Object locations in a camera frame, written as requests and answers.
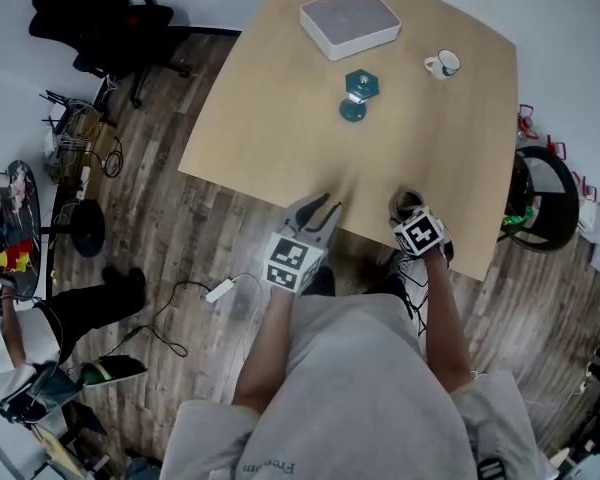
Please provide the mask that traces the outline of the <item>person's right forearm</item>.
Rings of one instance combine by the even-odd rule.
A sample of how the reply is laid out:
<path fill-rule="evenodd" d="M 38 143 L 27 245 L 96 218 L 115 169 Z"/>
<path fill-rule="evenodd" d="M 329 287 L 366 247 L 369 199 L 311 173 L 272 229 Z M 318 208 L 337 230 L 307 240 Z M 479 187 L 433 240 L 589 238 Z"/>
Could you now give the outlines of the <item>person's right forearm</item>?
<path fill-rule="evenodd" d="M 423 256 L 428 277 L 427 364 L 448 393 L 472 380 L 469 349 L 457 310 L 444 255 L 431 249 Z"/>

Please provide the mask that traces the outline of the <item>white mug with dark print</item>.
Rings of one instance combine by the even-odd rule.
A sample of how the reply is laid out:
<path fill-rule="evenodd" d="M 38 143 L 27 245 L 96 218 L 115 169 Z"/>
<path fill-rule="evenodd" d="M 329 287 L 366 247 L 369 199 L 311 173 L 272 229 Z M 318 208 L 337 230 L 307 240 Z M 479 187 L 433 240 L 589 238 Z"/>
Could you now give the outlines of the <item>white mug with dark print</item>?
<path fill-rule="evenodd" d="M 461 68 L 460 58 L 451 50 L 442 49 L 424 60 L 425 69 L 437 80 L 452 78 Z"/>

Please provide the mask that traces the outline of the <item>round black pedestal table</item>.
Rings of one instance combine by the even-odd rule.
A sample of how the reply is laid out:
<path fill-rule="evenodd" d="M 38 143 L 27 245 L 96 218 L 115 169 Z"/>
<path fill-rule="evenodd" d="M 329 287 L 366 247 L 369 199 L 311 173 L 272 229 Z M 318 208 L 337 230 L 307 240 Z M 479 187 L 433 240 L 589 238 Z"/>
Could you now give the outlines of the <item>round black pedestal table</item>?
<path fill-rule="evenodd" d="M 10 176 L 10 186 L 0 188 L 0 252 L 25 239 L 33 242 L 30 266 L 25 272 L 0 274 L 12 277 L 24 299 L 33 297 L 38 288 L 49 295 L 57 238 L 67 235 L 74 249 L 83 257 L 97 255 L 105 240 L 105 219 L 99 204 L 83 200 L 71 206 L 69 216 L 55 209 L 48 225 L 42 222 L 40 198 L 33 172 L 21 160 L 13 161 L 4 171 Z"/>

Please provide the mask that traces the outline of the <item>white power adapter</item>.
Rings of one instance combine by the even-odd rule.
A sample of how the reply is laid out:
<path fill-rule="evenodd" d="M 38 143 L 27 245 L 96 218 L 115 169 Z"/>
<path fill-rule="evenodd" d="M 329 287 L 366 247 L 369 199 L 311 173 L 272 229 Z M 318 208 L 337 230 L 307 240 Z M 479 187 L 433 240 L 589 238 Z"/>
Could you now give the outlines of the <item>white power adapter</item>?
<path fill-rule="evenodd" d="M 216 287 L 211 289 L 206 295 L 205 299 L 208 303 L 214 304 L 224 295 L 228 294 L 235 287 L 235 281 L 231 278 L 227 278 L 218 284 Z"/>

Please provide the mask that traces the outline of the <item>green plastic bottle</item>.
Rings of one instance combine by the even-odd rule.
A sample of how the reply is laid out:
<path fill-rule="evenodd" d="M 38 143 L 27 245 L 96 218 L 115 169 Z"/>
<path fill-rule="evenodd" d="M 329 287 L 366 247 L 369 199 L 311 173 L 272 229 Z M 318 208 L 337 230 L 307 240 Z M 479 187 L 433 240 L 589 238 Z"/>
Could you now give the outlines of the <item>green plastic bottle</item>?
<path fill-rule="evenodd" d="M 502 227 L 519 226 L 524 224 L 527 220 L 531 219 L 534 214 L 532 205 L 527 205 L 522 215 L 509 215 L 505 214 L 502 221 Z"/>

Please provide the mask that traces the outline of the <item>white flat box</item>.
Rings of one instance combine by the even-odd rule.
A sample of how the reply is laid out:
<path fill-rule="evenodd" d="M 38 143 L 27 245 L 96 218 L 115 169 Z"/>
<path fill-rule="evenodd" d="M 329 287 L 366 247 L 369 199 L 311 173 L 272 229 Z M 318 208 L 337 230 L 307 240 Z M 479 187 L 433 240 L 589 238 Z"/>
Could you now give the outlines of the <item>white flat box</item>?
<path fill-rule="evenodd" d="M 303 4 L 300 24 L 329 61 L 394 41 L 402 27 L 383 0 L 314 0 Z"/>

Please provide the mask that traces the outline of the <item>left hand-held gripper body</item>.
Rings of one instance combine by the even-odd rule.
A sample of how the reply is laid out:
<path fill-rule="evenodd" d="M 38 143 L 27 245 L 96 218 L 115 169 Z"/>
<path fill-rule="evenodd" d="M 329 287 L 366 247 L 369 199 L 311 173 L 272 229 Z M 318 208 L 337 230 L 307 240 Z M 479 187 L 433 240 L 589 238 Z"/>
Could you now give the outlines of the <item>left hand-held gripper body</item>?
<path fill-rule="evenodd" d="M 286 215 L 280 227 L 271 233 L 265 248 L 262 281 L 271 287 L 299 294 L 317 273 L 327 255 L 327 239 L 320 231 L 309 230 L 315 210 L 303 217 Z"/>

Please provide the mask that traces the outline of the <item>teal lantern lamp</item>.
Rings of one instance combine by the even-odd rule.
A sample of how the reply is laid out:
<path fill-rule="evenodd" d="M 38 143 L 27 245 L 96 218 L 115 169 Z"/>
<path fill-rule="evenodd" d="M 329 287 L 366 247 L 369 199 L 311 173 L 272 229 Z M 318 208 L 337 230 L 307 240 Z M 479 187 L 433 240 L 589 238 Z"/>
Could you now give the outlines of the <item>teal lantern lamp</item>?
<path fill-rule="evenodd" d="M 379 95 L 379 79 L 358 69 L 345 75 L 346 97 L 340 102 L 339 114 L 347 122 L 362 121 L 367 114 L 367 102 Z"/>

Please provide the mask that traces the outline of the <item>red and yellow toy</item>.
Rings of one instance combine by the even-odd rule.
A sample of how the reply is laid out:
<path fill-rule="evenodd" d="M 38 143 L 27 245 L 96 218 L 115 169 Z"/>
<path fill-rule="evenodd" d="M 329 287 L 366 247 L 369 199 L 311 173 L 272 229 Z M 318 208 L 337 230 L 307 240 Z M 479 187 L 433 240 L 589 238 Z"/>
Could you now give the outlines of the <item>red and yellow toy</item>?
<path fill-rule="evenodd" d="M 25 272 L 30 266 L 32 254 L 32 240 L 22 240 L 0 252 L 0 268 L 7 272 Z"/>

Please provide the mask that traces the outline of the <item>person's grey shirt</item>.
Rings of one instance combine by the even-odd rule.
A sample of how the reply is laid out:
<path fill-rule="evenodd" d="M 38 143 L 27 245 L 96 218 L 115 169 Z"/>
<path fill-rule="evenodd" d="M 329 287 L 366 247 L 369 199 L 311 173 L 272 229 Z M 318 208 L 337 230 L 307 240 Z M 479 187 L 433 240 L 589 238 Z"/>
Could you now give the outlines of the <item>person's grey shirt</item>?
<path fill-rule="evenodd" d="M 161 480 L 543 480 L 545 459 L 513 376 L 446 391 L 403 302 L 302 296 L 285 380 L 269 406 L 188 401 Z"/>

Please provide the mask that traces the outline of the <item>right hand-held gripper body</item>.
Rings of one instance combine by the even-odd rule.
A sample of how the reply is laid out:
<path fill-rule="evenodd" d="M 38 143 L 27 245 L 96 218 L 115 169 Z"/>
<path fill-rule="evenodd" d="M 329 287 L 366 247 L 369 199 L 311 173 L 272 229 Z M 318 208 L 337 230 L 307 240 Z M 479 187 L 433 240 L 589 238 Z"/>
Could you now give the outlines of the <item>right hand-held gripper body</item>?
<path fill-rule="evenodd" d="M 421 257 L 432 249 L 443 252 L 448 242 L 442 221 L 433 216 L 427 206 L 415 208 L 400 222 L 392 219 L 391 226 L 399 248 L 411 257 Z"/>

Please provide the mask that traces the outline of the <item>black green oval device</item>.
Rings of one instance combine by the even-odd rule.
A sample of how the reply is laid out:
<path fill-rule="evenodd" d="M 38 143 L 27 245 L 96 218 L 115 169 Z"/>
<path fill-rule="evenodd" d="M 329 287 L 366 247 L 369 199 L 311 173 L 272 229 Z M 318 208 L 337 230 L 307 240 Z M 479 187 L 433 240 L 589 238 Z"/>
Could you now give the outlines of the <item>black green oval device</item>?
<path fill-rule="evenodd" d="M 83 363 L 78 383 L 85 388 L 117 383 L 147 372 L 146 366 L 128 355 L 109 355 Z"/>

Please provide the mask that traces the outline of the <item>black round trash bin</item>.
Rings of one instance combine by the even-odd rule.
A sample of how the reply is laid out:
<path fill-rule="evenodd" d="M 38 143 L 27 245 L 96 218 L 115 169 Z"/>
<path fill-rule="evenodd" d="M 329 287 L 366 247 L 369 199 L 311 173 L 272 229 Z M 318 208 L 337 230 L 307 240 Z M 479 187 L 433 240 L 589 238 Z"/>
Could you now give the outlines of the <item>black round trash bin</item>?
<path fill-rule="evenodd" d="M 530 162 L 536 160 L 557 177 L 559 191 L 535 187 Z M 576 233 L 580 203 L 571 171 L 566 164 L 539 146 L 515 151 L 504 215 L 522 215 L 532 205 L 533 217 L 519 226 L 502 227 L 499 241 L 510 240 L 537 253 L 553 253 L 565 247 Z"/>

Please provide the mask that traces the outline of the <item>person's white shoe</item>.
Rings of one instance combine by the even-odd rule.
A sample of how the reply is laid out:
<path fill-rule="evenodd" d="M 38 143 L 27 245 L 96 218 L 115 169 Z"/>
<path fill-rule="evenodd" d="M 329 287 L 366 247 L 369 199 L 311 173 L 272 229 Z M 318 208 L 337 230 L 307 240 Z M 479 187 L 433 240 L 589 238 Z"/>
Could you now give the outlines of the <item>person's white shoe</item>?
<path fill-rule="evenodd" d="M 420 311 L 428 297 L 428 277 L 422 259 L 395 252 L 389 260 L 387 280 L 390 291 L 406 304 L 410 313 Z"/>

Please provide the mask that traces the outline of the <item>person's left forearm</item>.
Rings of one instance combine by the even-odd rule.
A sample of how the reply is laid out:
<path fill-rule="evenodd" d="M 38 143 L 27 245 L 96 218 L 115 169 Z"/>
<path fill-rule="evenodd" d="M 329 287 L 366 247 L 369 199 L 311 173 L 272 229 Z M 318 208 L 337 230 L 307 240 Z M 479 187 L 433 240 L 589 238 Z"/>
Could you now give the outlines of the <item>person's left forearm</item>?
<path fill-rule="evenodd" d="M 236 383 L 232 404 L 263 414 L 286 378 L 295 294 L 273 287 L 251 349 Z"/>

